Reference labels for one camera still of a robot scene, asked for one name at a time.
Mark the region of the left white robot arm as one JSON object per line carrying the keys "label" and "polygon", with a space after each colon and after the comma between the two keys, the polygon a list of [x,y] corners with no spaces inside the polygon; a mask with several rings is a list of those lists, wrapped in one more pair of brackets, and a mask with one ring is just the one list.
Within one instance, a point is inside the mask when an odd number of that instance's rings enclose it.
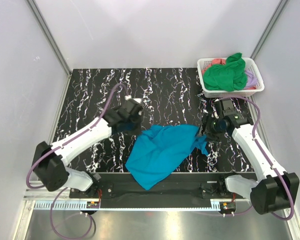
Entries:
{"label": "left white robot arm", "polygon": [[102,117],[96,117],[68,137],[52,144],[39,143],[32,162],[34,173],[49,192],[71,188],[93,198],[98,193],[98,180],[91,173],[69,168],[69,164],[85,150],[112,135],[136,134],[142,116],[142,99],[126,96],[122,105],[106,110]]}

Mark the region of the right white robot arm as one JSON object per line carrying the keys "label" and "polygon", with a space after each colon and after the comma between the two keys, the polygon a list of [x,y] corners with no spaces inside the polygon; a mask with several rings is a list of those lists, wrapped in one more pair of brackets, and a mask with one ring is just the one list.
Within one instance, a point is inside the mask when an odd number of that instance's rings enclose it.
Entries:
{"label": "right white robot arm", "polygon": [[238,112],[231,97],[216,99],[214,105],[212,113],[203,115],[197,135],[218,142],[228,134],[243,150],[256,175],[253,180],[238,173],[226,174],[217,185],[218,195],[226,199],[237,194],[250,201],[260,215],[271,213],[283,221],[292,219],[300,184],[297,174],[287,172],[267,149],[257,134],[259,119]]}

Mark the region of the blue t shirt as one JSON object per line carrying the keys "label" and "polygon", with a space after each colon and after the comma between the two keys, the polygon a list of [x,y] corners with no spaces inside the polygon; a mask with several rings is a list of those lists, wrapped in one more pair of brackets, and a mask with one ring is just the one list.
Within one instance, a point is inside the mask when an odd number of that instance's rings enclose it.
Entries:
{"label": "blue t shirt", "polygon": [[136,138],[125,167],[148,191],[173,173],[195,148],[208,155],[207,136],[198,133],[199,127],[189,124],[153,125]]}

